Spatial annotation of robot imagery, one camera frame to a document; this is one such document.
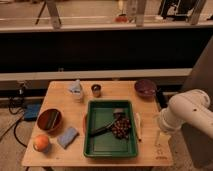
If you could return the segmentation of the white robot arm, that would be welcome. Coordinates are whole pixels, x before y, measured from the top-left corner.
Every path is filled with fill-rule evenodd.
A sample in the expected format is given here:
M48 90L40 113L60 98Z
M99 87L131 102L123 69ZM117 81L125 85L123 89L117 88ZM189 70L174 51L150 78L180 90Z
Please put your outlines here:
M213 112L208 109L209 106L210 97L203 90L178 93L160 111L158 126L165 133L173 133L188 123L213 139Z

